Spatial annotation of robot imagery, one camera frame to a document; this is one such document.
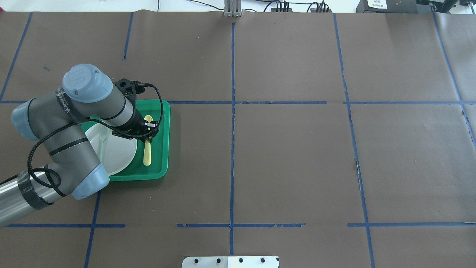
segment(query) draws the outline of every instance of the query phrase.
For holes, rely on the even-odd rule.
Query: white floor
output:
[[[0,7],[6,11],[209,11],[214,8],[188,0],[0,0]],[[201,2],[223,8],[224,0],[200,0]],[[309,0],[292,0],[291,2],[310,3]],[[359,0],[326,0],[333,12],[354,13]],[[262,12],[266,2],[242,0],[243,9],[254,9]],[[294,12],[305,12],[309,5],[291,4]],[[472,14],[469,7],[459,4],[451,13]]]

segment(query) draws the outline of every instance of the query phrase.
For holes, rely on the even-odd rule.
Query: black velcro strap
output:
[[[32,208],[40,210],[53,204],[38,196],[35,189],[33,188],[33,185],[31,184],[30,175],[28,172],[23,171],[22,173],[18,174],[17,184],[21,195]]]
[[[56,90],[56,99],[58,100],[59,104],[63,108],[64,112],[67,113],[73,122],[76,124],[82,124],[88,122],[88,119],[83,116],[73,105],[73,101],[71,98],[64,93],[62,87],[59,87]]]
[[[89,141],[88,138],[82,138],[82,139],[79,139],[79,140],[75,140],[74,142],[70,142],[70,143],[68,143],[68,144],[65,144],[65,145],[63,145],[63,146],[61,146],[61,147],[59,147],[59,148],[56,148],[56,149],[54,149],[53,151],[51,151],[51,152],[50,152],[50,156],[53,156],[53,155],[55,155],[55,154],[57,154],[57,153],[59,153],[59,152],[61,152],[61,151],[63,151],[63,150],[66,150],[66,149],[68,149],[68,148],[70,148],[70,147],[73,147],[73,146],[75,146],[75,145],[77,145],[77,144],[80,144],[80,143],[83,143],[83,142],[87,142],[87,141]]]
[[[45,171],[45,175],[46,175],[46,178],[48,179],[48,182],[49,182],[51,185],[56,184],[56,183],[53,181],[53,178],[51,177],[51,174],[50,174],[48,171]],[[65,197],[65,196],[66,196],[63,192],[61,192],[61,190],[60,190],[58,187],[55,187],[55,188],[53,188],[53,189],[55,190],[55,192],[56,192],[58,195],[60,195],[60,196],[62,196],[62,197]]]

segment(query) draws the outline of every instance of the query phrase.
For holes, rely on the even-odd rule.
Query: yellow spoon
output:
[[[149,114],[144,117],[144,120],[146,120],[149,123],[154,121],[154,119],[152,119],[152,116],[150,116]],[[146,140],[146,143],[144,145],[144,165],[150,165],[151,163],[152,163],[152,152],[150,151],[150,142]]]

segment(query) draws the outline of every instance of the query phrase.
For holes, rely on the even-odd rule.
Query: white plate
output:
[[[132,162],[137,151],[137,140],[113,136],[110,129],[101,124],[95,124],[86,131],[86,137],[89,139],[96,154],[99,151],[99,133],[101,128],[108,130],[108,136],[104,140],[104,159],[102,163],[108,175],[111,176],[120,172]]]

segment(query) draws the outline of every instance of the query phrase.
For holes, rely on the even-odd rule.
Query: light blue joint cap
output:
[[[33,99],[20,104],[13,112],[11,112],[11,122],[15,129],[21,133],[21,135],[31,141],[37,141],[40,138],[33,134],[33,131],[30,127],[30,122],[28,120],[28,108],[30,107],[30,102]]]
[[[86,198],[93,193],[106,187],[109,183],[109,176],[104,166],[99,164],[89,175],[74,189],[71,195],[76,200]]]
[[[71,99],[81,103],[98,102],[112,91],[111,79],[87,63],[78,64],[64,74],[62,86]]]

